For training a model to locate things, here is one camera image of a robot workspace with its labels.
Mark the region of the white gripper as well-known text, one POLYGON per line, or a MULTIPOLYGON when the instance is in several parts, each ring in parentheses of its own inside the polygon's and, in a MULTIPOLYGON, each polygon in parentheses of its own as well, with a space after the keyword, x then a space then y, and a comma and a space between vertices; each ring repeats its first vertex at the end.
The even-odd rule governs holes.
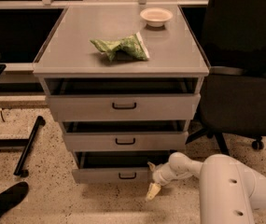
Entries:
POLYGON ((155 183, 150 183, 146 195, 146 201, 152 201, 161 191, 161 186, 169 184, 173 180, 177 180, 182 173, 173 169, 168 162, 165 164, 155 165, 148 162, 150 171, 152 172, 152 179, 155 183))

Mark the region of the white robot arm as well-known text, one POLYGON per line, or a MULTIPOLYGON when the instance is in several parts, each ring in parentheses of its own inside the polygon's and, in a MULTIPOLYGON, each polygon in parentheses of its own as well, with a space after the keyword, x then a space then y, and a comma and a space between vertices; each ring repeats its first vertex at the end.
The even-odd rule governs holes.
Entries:
POLYGON ((175 152, 165 164, 148 166, 153 179, 148 201, 173 180, 199 179, 201 224, 255 224, 253 212, 266 209, 266 177, 230 156, 194 161, 175 152))

